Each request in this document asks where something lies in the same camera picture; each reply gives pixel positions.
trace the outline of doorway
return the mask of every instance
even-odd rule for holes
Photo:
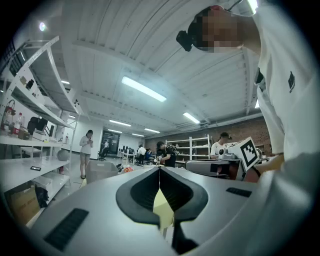
[[[103,130],[102,140],[100,144],[100,152],[105,148],[105,143],[108,142],[109,150],[107,155],[109,157],[116,157],[118,154],[120,134],[113,133],[108,130]]]

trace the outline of storage bin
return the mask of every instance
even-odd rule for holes
[[[48,191],[48,197],[52,196],[53,193],[53,180],[51,178],[39,176],[34,178],[33,183],[35,183],[38,187],[41,187]]]

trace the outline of metal shelving unit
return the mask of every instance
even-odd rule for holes
[[[54,132],[56,133],[60,128],[70,128],[76,130],[80,114],[74,103],[68,96],[62,82],[60,75],[58,73],[55,60],[53,57],[51,46],[59,41],[59,36],[53,38],[50,41],[46,41],[43,46],[36,47],[27,47],[33,49],[34,52],[28,51],[27,60],[17,71],[17,73],[10,81],[10,85],[7,88],[3,87],[3,102],[0,105],[0,119],[2,120],[5,109],[10,101],[11,97],[14,100],[20,102],[27,109],[33,111],[36,115],[48,120],[49,122],[55,125]],[[27,45],[30,45],[32,42],[27,41],[19,51],[15,51],[10,60],[16,58],[17,54],[22,54],[23,48]],[[11,61],[7,62],[7,65],[10,68]],[[50,78],[47,78],[48,74],[44,77],[41,77],[41,68],[47,67],[50,73]],[[52,101],[59,107],[59,116],[50,111],[43,102],[36,98],[21,82],[21,78],[28,77],[28,74],[34,75],[34,81],[40,78],[41,83],[34,83],[33,86],[40,86],[41,90],[52,99]],[[67,123],[69,113],[72,113],[73,116],[77,116],[75,126],[71,126]],[[47,178],[52,179],[53,185],[53,195],[49,198],[49,202],[53,197],[58,193],[58,191],[69,181],[70,177],[67,175],[61,175],[58,173],[52,172],[61,166],[69,164],[71,167],[71,154],[72,154],[72,144],[74,141],[75,132],[71,139],[70,145],[58,143],[55,141],[43,142],[34,138],[29,140],[22,140],[16,137],[11,137],[9,135],[0,135],[0,144],[4,145],[16,145],[16,146],[29,146],[29,147],[50,147],[50,155],[47,157],[31,157],[31,158],[18,158],[18,159],[5,159],[0,161],[0,186],[2,192],[9,191],[25,182],[28,182],[38,176],[44,175]],[[57,157],[53,156],[53,148],[65,148],[70,150],[70,158],[67,161],[60,161]],[[31,166],[40,167],[40,171],[31,170]],[[27,224],[27,227],[31,227],[39,215],[43,212],[42,208]]]
[[[197,143],[197,142],[201,142],[201,141],[206,141],[207,145],[196,145],[193,143]],[[206,137],[202,137],[202,138],[192,138],[189,137],[189,139],[181,139],[181,140],[165,140],[165,144],[168,143],[187,143],[189,142],[189,146],[178,146],[176,149],[180,150],[180,149],[189,149],[189,154],[179,154],[178,156],[182,156],[182,157],[189,157],[188,160],[192,160],[195,157],[203,157],[203,158],[208,158],[210,159],[210,138],[209,135],[207,135]],[[198,154],[197,153],[197,149],[208,149],[208,154]],[[176,163],[179,164],[184,164],[185,161],[181,161],[181,160],[177,160],[175,161]]]

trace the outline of black logo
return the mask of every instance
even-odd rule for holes
[[[246,167],[249,167],[253,162],[255,162],[258,159],[257,151],[255,150],[255,147],[251,140],[243,144],[240,147],[240,149],[243,154]]]
[[[292,71],[290,71],[290,76],[289,76],[288,83],[289,83],[289,87],[290,87],[289,93],[291,93],[292,90],[295,88],[295,85],[296,85],[296,79],[295,79],[294,74],[292,74]]]

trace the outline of backpack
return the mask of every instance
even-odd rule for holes
[[[169,146],[166,146],[165,148],[165,153],[167,154],[167,148],[170,148],[172,150],[172,153],[177,156],[179,154],[179,152],[177,151],[176,147],[173,146],[173,145],[169,145]]]

